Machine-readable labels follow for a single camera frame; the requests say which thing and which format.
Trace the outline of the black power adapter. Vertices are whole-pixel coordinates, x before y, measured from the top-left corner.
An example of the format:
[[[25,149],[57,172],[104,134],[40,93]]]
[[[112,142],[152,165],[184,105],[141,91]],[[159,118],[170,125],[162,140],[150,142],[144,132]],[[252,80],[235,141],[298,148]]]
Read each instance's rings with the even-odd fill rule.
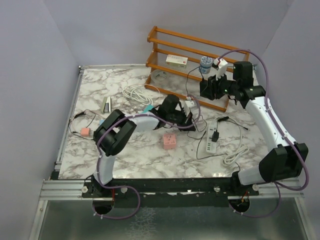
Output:
[[[201,97],[209,100],[215,99],[215,92],[210,80],[205,80],[204,78],[201,80],[199,83],[199,94]]]

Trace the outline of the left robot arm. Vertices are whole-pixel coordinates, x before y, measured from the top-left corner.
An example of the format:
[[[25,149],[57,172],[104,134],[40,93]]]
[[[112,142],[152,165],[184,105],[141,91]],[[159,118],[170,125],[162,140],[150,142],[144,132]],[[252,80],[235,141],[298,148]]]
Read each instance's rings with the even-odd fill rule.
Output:
[[[193,97],[187,97],[182,103],[176,95],[169,94],[162,104],[143,113],[124,114],[119,109],[112,111],[93,133],[99,152],[93,174],[96,180],[93,185],[94,193],[101,198],[110,193],[109,182],[113,179],[116,155],[125,148],[133,133],[158,130],[166,125],[181,131],[195,131],[193,107],[197,107],[200,115],[200,104]]]

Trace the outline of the pink cube socket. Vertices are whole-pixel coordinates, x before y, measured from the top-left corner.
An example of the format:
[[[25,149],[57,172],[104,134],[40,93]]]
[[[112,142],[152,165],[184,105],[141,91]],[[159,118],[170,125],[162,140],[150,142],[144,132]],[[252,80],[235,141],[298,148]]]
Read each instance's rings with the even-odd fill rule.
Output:
[[[165,133],[162,139],[163,139],[163,148],[165,150],[176,148],[177,140],[176,140],[176,135],[174,133]]]

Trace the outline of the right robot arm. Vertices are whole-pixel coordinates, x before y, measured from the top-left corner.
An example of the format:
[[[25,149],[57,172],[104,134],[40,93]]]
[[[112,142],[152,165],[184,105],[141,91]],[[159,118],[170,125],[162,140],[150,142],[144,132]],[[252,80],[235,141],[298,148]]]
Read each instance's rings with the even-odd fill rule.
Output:
[[[262,184],[298,177],[305,173],[304,189],[309,183],[305,164],[309,149],[305,143],[298,143],[279,120],[272,108],[267,91],[261,85],[254,85],[253,65],[249,61],[233,63],[233,77],[227,79],[228,63],[223,58],[213,61],[217,72],[208,78],[213,98],[229,95],[240,102],[257,124],[267,145],[268,154],[255,167],[241,170],[237,179],[230,182],[229,189],[240,196],[248,185]]]

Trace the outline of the teal power strip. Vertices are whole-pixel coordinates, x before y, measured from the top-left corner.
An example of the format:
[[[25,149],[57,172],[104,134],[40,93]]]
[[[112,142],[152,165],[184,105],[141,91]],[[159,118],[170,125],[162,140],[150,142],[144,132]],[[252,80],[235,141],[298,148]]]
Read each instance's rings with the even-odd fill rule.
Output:
[[[150,110],[152,110],[153,108],[154,108],[154,106],[149,104],[144,108],[144,110],[141,113],[145,114],[145,113],[149,112]]]

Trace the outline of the small salmon charger plug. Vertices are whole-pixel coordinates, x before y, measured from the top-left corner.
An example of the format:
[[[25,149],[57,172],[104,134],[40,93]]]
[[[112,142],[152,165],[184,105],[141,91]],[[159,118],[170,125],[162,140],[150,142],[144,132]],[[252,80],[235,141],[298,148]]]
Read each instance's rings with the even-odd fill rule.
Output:
[[[91,137],[92,136],[92,130],[89,128],[89,127],[83,127],[83,128],[81,128],[81,130],[80,130],[80,136],[81,137],[85,137],[85,138],[87,138],[87,137]]]

